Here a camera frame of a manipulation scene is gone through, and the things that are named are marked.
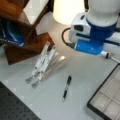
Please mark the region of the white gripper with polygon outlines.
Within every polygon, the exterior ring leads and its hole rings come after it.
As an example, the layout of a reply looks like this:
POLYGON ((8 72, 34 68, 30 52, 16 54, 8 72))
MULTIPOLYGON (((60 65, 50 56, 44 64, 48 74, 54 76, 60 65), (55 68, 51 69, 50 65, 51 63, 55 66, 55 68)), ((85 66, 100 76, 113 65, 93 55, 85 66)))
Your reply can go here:
MULTIPOLYGON (((111 13, 80 13, 74 18, 72 22, 69 33, 70 41, 75 46, 75 43, 79 39, 79 36, 77 36, 76 33, 89 34, 89 23, 100 27, 108 27, 111 25, 117 25, 118 20, 119 17, 117 15, 112 15, 111 13)), ((116 27, 113 35, 110 37, 110 40, 120 43, 120 33, 116 31, 116 27)))

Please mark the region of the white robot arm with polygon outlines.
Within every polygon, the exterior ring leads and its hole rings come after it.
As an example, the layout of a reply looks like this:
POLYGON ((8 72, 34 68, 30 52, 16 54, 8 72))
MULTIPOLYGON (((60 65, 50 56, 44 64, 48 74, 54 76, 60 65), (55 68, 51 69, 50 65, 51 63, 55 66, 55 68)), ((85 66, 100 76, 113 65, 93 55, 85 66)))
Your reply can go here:
POLYGON ((78 13, 72 21, 70 41, 80 47, 118 45, 119 14, 120 0, 88 0, 88 10, 78 13))

